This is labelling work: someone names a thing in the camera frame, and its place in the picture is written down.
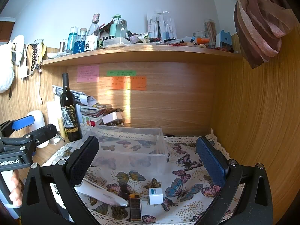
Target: orange cap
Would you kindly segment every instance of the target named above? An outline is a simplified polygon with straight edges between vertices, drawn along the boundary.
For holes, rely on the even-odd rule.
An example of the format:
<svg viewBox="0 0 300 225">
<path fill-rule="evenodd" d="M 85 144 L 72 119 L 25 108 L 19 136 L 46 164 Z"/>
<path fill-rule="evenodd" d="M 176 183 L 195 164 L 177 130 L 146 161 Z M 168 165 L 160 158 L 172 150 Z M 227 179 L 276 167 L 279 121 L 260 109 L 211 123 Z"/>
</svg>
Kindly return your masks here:
<svg viewBox="0 0 300 225">
<path fill-rule="evenodd" d="M 206 44 L 209 42 L 209 38 L 197 38 L 197 44 Z"/>
</svg>

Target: pink sticky note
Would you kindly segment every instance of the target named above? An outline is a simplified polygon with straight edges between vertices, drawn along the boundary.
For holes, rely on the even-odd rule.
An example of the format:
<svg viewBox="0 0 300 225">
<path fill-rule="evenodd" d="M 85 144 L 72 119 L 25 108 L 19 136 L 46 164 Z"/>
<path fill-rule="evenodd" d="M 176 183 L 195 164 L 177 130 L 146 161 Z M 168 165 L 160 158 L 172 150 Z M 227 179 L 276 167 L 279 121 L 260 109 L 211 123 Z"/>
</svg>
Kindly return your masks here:
<svg viewBox="0 0 300 225">
<path fill-rule="evenodd" d="M 77 83 L 83 82 L 99 82 L 99 65 L 77 67 Z"/>
</svg>

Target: human hand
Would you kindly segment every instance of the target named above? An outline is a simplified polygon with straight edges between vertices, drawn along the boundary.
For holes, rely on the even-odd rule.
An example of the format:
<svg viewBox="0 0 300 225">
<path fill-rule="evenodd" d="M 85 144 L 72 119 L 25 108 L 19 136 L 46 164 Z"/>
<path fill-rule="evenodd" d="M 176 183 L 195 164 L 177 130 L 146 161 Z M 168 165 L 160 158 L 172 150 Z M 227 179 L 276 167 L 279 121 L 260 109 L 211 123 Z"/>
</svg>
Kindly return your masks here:
<svg viewBox="0 0 300 225">
<path fill-rule="evenodd" d="M 9 195 L 10 200 L 13 202 L 15 207 L 21 206 L 23 194 L 21 193 L 21 182 L 19 180 L 19 171 L 14 170 L 13 175 L 10 178 L 11 184 L 13 186 L 13 190 Z"/>
</svg>

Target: wine bottle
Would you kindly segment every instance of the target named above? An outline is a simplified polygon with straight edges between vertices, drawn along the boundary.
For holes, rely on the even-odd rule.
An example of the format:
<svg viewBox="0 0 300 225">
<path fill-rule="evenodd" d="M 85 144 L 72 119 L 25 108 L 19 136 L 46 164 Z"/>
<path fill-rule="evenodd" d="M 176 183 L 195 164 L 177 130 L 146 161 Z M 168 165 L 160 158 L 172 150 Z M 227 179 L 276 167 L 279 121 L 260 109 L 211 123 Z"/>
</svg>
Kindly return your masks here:
<svg viewBox="0 0 300 225">
<path fill-rule="evenodd" d="M 84 51 L 92 51 L 96 50 L 99 47 L 99 40 L 100 40 L 100 31 L 99 31 L 99 16 L 100 13 L 95 13 L 93 16 L 92 24 L 86 33 Z"/>
<path fill-rule="evenodd" d="M 75 98 L 70 91 L 69 74 L 62 74 L 63 93 L 60 96 L 60 106 L 64 127 L 70 142 L 82 139 L 79 121 L 76 117 Z"/>
</svg>

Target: blue gripper pad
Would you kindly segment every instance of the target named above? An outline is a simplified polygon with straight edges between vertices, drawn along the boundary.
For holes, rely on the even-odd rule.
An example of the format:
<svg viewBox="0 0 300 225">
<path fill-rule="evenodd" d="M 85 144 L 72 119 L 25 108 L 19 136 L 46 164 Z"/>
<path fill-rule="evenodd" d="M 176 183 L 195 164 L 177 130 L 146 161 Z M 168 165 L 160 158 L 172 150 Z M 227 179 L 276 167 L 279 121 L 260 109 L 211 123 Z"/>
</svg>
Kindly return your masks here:
<svg viewBox="0 0 300 225">
<path fill-rule="evenodd" d="M 34 122 L 35 122 L 35 118 L 32 115 L 29 115 L 24 118 L 14 120 L 13 124 L 11 125 L 11 128 L 13 130 L 20 130 L 29 125 L 32 125 Z"/>
<path fill-rule="evenodd" d="M 223 188 L 229 170 L 226 158 L 204 136 L 197 139 L 196 151 L 214 184 Z"/>
</svg>

